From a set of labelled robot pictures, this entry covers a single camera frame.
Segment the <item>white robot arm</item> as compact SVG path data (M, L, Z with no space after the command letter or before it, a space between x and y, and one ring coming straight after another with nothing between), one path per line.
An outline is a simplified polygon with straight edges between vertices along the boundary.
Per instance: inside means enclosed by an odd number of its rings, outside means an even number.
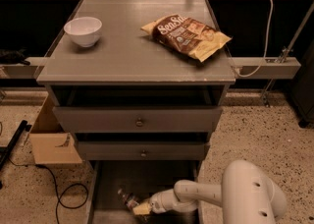
M224 224L276 224L288 208L284 192L272 179L256 165L236 160L224 170L220 185L179 180L172 189L154 194L132 212L188 213L201 201L220 206Z

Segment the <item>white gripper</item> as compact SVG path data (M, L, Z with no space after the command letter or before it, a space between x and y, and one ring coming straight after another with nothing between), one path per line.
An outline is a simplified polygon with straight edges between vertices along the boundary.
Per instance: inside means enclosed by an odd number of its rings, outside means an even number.
M132 209L134 215L149 215L150 212L157 214L165 213L172 209L172 192L163 191L154 194L149 202L145 201Z

